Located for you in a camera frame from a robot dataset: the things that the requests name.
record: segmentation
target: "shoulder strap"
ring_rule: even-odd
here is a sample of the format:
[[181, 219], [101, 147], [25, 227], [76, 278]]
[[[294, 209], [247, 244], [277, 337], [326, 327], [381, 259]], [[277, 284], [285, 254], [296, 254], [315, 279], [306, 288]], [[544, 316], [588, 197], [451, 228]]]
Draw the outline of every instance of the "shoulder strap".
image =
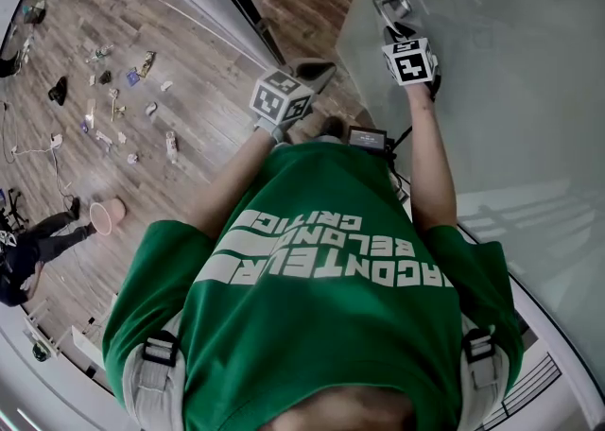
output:
[[130, 416], [146, 431], [183, 431], [185, 359], [179, 349], [182, 312], [130, 352], [122, 388]]
[[462, 411], [458, 431], [477, 429], [504, 399], [509, 381], [509, 358], [483, 331], [462, 315], [460, 389]]

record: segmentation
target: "sneaker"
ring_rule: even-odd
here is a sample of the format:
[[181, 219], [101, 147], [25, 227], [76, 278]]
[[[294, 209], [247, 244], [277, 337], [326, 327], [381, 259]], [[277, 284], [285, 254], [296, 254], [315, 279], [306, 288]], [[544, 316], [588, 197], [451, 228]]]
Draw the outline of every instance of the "sneaker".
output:
[[342, 136], [344, 135], [344, 122], [338, 117], [329, 116], [323, 121], [323, 124], [321, 124], [320, 135], [318, 135], [318, 137], [321, 137], [322, 135], [332, 135], [332, 137], [342, 140]]
[[84, 226], [84, 230], [86, 231], [86, 237], [96, 234], [96, 228], [92, 222], [88, 223], [86, 226]]
[[79, 220], [79, 207], [80, 207], [79, 198], [74, 198], [74, 200], [72, 201], [72, 207], [69, 208], [69, 216], [74, 221], [78, 221]]

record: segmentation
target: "handrail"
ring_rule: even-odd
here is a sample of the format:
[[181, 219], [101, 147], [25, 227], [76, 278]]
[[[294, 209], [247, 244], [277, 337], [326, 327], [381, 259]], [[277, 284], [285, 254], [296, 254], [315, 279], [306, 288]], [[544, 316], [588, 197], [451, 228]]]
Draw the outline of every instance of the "handrail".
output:
[[562, 373], [556, 362], [546, 353], [536, 366], [519, 379], [501, 405], [478, 427], [476, 431], [488, 431], [514, 416], [547, 390]]

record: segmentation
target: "wooden floor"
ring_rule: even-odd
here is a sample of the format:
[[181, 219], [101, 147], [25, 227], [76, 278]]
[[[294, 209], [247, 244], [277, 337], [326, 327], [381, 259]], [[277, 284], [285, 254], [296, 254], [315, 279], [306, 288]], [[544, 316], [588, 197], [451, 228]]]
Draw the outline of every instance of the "wooden floor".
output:
[[324, 97], [315, 105], [320, 116], [312, 116], [298, 125], [293, 132], [304, 136], [315, 133], [322, 116], [330, 113], [348, 122], [366, 127], [372, 120], [359, 102], [358, 94], [349, 74], [336, 52], [338, 34], [342, 28], [352, 0], [256, 0], [268, 20], [288, 60], [319, 57], [334, 61], [338, 72]]
[[[17, 77], [0, 79], [0, 100], [9, 104], [4, 114], [7, 152], [17, 143], [20, 151], [48, 148], [51, 134], [63, 135], [56, 151], [59, 177], [50, 153], [22, 155], [14, 164], [0, 157], [0, 186], [23, 192], [22, 211], [33, 222], [63, 210], [57, 185], [82, 199], [82, 223], [88, 222], [87, 208], [93, 201], [120, 197], [128, 208], [113, 235], [96, 235], [46, 267], [26, 308], [48, 299], [51, 315], [42, 327], [58, 338], [72, 324], [81, 329], [90, 317], [99, 319], [105, 313], [147, 225], [184, 218], [200, 188], [250, 135], [254, 117], [246, 107], [260, 69], [157, 0], [45, 1], [47, 15], [33, 32], [29, 63]], [[166, 1], [188, 10], [178, 0]], [[260, 0], [289, 57], [337, 60], [334, 45], [350, 0], [330, 0], [325, 7], [322, 1], [292, 5], [287, 0]], [[22, 18], [19, 13], [15, 19], [19, 29], [2, 53], [4, 59], [29, 34]], [[95, 48], [108, 43], [114, 45], [108, 58], [85, 62]], [[158, 53], [155, 64], [147, 78], [131, 88], [126, 73], [141, 66], [148, 50]], [[98, 78], [106, 69], [112, 71], [113, 82], [89, 86], [89, 76]], [[47, 92], [63, 76], [68, 78], [68, 96], [59, 107]], [[164, 93], [160, 85], [167, 80], [174, 85]], [[120, 91], [117, 105], [127, 107], [113, 123], [110, 87]], [[95, 129], [85, 134], [79, 124], [89, 99], [96, 102]], [[149, 118], [144, 108], [151, 101], [159, 109]], [[341, 113], [352, 120], [366, 116], [344, 72], [317, 107], [319, 113]], [[304, 130], [312, 130], [313, 120], [317, 124], [320, 119], [312, 118]], [[97, 129], [113, 140], [109, 151], [95, 139]], [[174, 130], [179, 139], [177, 164], [166, 158], [167, 130]], [[128, 139], [125, 145], [118, 142], [120, 131]], [[127, 157], [134, 152], [139, 163], [129, 165]]]

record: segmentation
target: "black pants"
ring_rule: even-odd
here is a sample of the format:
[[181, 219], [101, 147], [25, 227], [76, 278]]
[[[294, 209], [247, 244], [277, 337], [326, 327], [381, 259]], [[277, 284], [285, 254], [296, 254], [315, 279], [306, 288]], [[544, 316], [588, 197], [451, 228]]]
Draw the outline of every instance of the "black pants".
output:
[[15, 74], [17, 68], [17, 55], [11, 60], [0, 59], [0, 78], [10, 77]]
[[54, 233], [62, 230], [74, 219], [69, 213], [59, 213], [52, 215], [33, 228], [27, 230], [23, 236], [36, 241], [40, 250], [40, 261], [48, 263], [59, 257], [64, 251], [84, 241], [89, 236], [86, 226], [76, 228], [73, 233], [65, 236], [53, 236]]

